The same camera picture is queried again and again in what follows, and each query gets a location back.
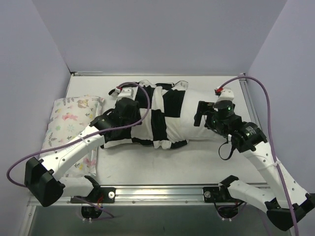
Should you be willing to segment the black white checkered pillowcase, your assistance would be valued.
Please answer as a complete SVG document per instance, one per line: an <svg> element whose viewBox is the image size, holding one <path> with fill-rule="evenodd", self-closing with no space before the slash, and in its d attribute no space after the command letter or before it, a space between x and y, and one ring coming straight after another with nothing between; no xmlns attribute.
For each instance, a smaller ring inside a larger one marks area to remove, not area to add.
<svg viewBox="0 0 315 236"><path fill-rule="evenodd" d="M178 149L188 140L182 134L180 121L184 97L189 87L187 81L152 84L142 80L138 84L150 98L150 110L141 124L121 131L121 134L106 141L102 148L121 144L141 144L162 149Z"/></svg>

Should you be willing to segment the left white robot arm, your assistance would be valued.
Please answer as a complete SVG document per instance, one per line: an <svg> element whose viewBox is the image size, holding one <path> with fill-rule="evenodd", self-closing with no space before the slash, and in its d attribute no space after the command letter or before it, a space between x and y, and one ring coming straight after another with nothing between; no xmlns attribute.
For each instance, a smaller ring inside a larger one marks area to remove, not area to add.
<svg viewBox="0 0 315 236"><path fill-rule="evenodd" d="M115 108L96 117L75 139L73 145L41 159L26 162L27 189L43 207L54 204L61 197L83 197L88 202L99 198L99 184L91 176L65 177L65 173L94 148L118 137L141 119L139 102L122 98Z"/></svg>

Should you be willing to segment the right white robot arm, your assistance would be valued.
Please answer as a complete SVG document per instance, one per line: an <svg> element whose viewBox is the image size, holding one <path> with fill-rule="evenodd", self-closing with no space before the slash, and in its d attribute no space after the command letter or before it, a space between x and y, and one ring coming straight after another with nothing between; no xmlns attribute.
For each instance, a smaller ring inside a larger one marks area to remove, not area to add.
<svg viewBox="0 0 315 236"><path fill-rule="evenodd" d="M258 170L270 187L265 191L230 175L219 183L218 195L224 201L238 199L267 214L271 223L282 231L293 227L315 207L314 194L301 187L274 158L263 131L253 122L243 121L234 113L232 101L199 101L194 126L201 125L226 138L231 151L237 150Z"/></svg>

